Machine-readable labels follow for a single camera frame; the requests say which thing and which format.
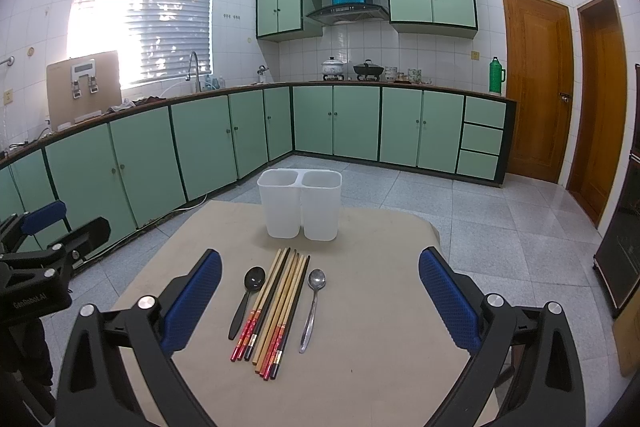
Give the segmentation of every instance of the black spoon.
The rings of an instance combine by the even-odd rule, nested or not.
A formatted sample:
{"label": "black spoon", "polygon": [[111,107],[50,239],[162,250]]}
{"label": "black spoon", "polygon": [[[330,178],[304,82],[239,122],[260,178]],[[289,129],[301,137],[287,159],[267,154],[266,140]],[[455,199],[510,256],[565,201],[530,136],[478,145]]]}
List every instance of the black spoon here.
{"label": "black spoon", "polygon": [[238,334],[238,331],[240,331],[242,319],[244,318],[244,312],[246,311],[246,305],[249,302],[249,295],[253,292],[257,292],[260,288],[262,288],[265,277],[266,274],[260,266],[254,266],[244,276],[244,287],[246,288],[246,292],[244,292],[244,297],[242,297],[242,301],[240,301],[240,305],[236,310],[234,319],[231,321],[231,327],[229,328],[230,341],[232,341]]}

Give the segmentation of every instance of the bundle of chopsticks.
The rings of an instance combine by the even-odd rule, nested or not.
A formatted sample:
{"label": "bundle of chopsticks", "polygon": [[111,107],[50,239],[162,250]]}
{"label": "bundle of chopsticks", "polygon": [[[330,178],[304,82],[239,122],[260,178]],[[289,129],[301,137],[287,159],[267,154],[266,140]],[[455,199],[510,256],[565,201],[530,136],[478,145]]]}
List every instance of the bundle of chopsticks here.
{"label": "bundle of chopsticks", "polygon": [[232,362],[253,355],[255,372],[264,380],[278,374],[310,258],[290,248],[278,250],[231,355]]}

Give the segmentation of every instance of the spoon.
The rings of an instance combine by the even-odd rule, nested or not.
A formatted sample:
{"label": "spoon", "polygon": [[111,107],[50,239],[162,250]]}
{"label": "spoon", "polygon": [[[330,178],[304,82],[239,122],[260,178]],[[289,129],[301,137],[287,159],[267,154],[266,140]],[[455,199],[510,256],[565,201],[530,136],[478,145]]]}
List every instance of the spoon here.
{"label": "spoon", "polygon": [[318,304],[318,292],[324,288],[326,284],[326,277],[324,272],[316,268],[309,274],[309,288],[314,291],[314,300],[311,302],[311,309],[309,310],[309,316],[306,318],[305,330],[302,333],[300,339],[300,353],[304,353],[306,346],[309,344],[311,338],[311,330],[314,328],[314,318],[316,317],[316,304]]}
{"label": "spoon", "polygon": [[240,330],[242,319],[244,319],[244,312],[246,311],[246,305],[249,302],[249,295],[253,292],[257,292],[260,288],[262,288],[265,277],[266,276],[264,270],[260,266],[254,266],[245,274],[244,288],[246,289],[246,291],[244,292],[244,297],[242,297],[240,305],[236,310],[236,314],[231,321],[231,327],[229,328],[230,341],[232,341],[236,337],[238,331]]}

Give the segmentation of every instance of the brown countertop edge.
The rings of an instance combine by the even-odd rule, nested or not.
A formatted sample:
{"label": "brown countertop edge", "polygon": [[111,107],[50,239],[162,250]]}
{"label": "brown countertop edge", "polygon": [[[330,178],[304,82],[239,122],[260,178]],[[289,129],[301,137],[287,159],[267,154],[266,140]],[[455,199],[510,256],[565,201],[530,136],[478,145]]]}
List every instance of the brown countertop edge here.
{"label": "brown countertop edge", "polygon": [[90,120],[83,121],[71,127],[68,127],[65,130],[57,131],[55,133],[49,134],[44,138],[31,142],[30,144],[16,148],[7,158],[0,160],[0,169],[10,165],[11,163],[19,160],[20,158],[24,158],[35,150],[46,147],[50,143],[57,142],[58,140],[62,140],[68,136],[76,134],[78,132],[84,131],[86,129],[90,129],[91,127],[96,127],[103,123],[107,123],[114,120],[119,120],[120,118],[126,118],[127,116],[132,116],[134,114],[138,114],[140,112],[145,112],[152,109],[158,109],[160,107],[168,107],[170,105],[175,105],[177,103],[182,102],[191,102],[192,100],[199,100],[201,98],[210,98],[212,96],[223,96],[225,94],[233,94],[235,92],[243,92],[243,91],[251,91],[255,89],[271,89],[274,87],[286,87],[286,86],[372,86],[372,87],[397,87],[401,89],[420,89],[420,90],[431,90],[431,91],[441,91],[441,92],[450,92],[454,94],[466,94],[475,96],[478,98],[486,98],[488,100],[496,100],[500,102],[513,102],[516,101],[511,98],[506,98],[503,96],[498,96],[496,94],[487,94],[483,92],[475,92],[468,91],[464,89],[452,89],[449,87],[436,87],[436,86],[427,86],[426,84],[404,84],[397,82],[362,82],[355,80],[313,80],[309,82],[274,82],[273,84],[249,84],[247,86],[236,86],[236,87],[225,87],[223,89],[216,89],[212,91],[204,91],[193,94],[187,94],[184,96],[176,96],[173,98],[166,98],[164,100],[159,100],[158,102],[150,102],[145,103],[144,105],[139,105],[138,107],[132,107],[130,109],[123,109],[118,112],[112,112],[108,114],[104,114],[101,116],[97,116],[95,118],[91,118]]}

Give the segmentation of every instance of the silver spoon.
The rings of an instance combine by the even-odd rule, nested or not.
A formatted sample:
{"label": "silver spoon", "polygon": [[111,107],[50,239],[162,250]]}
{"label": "silver spoon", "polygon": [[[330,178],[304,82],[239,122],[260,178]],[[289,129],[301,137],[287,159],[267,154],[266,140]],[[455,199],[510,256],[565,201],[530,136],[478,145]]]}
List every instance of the silver spoon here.
{"label": "silver spoon", "polygon": [[314,317],[316,316],[316,304],[318,304],[318,292],[324,288],[326,284],[326,277],[324,272],[316,268],[311,270],[309,274],[309,288],[314,291],[314,300],[311,302],[311,309],[309,310],[309,316],[306,318],[305,330],[302,333],[300,339],[300,353],[304,353],[306,346],[309,344],[311,338],[311,330],[314,328]]}

